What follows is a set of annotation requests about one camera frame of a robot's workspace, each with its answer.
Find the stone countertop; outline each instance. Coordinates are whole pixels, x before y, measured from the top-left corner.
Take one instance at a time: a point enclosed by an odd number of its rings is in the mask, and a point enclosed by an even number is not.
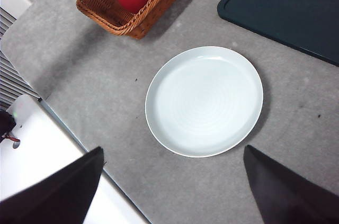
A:
[[[219,18],[220,0],[177,0],[142,40],[105,32],[76,0],[37,0],[6,32],[2,50],[152,223],[262,223],[246,177],[251,144],[339,194],[339,70]],[[161,66],[198,46],[244,55],[263,83],[254,130],[209,158],[162,147],[144,112]]]

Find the radiator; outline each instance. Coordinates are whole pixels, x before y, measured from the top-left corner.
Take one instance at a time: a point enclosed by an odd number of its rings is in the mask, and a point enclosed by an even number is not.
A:
[[[0,41],[4,33],[35,0],[1,0]],[[0,109],[6,110],[22,94],[39,98],[38,94],[21,78],[0,49]]]

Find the ceramic plate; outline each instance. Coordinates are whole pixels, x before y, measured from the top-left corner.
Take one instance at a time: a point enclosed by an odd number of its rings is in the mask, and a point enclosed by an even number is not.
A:
[[[188,157],[223,153],[256,124],[263,87],[253,65],[227,48],[199,47],[167,62],[153,78],[145,112],[154,137]]]

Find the brown woven basket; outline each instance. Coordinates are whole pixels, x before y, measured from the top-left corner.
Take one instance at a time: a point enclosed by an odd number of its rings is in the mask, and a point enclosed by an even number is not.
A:
[[[175,0],[149,0],[137,13],[124,10],[117,0],[77,0],[77,8],[115,35],[143,38]]]

